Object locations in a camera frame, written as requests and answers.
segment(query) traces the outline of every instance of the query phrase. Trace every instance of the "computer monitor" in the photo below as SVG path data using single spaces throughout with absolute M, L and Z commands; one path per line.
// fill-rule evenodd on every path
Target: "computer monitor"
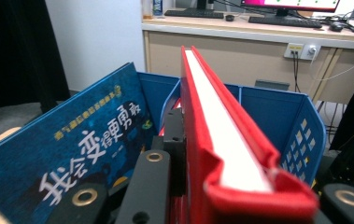
M 276 17 L 289 15 L 289 10 L 335 12 L 340 0 L 241 0 L 241 7 L 276 9 Z

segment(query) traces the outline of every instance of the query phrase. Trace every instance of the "white wall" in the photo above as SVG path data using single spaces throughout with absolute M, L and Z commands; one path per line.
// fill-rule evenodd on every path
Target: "white wall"
M 140 0 L 46 4 L 70 90 L 82 91 L 128 62 L 145 71 Z

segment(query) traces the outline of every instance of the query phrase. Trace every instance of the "bottle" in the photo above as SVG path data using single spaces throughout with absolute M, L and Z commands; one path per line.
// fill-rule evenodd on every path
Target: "bottle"
M 153 15 L 163 15 L 163 0 L 153 0 Z
M 142 19 L 153 19 L 153 2 L 152 0 L 141 0 L 142 5 Z

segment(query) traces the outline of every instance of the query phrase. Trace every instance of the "blue book cover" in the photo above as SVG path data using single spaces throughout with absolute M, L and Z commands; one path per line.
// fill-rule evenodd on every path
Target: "blue book cover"
M 0 142 L 0 213 L 44 223 L 71 188 L 132 175 L 155 129 L 127 63 Z

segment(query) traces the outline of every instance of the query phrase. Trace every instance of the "monitor screen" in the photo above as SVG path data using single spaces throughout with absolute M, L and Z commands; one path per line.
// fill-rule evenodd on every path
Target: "monitor screen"
M 241 0 L 241 7 L 335 12 L 340 0 Z

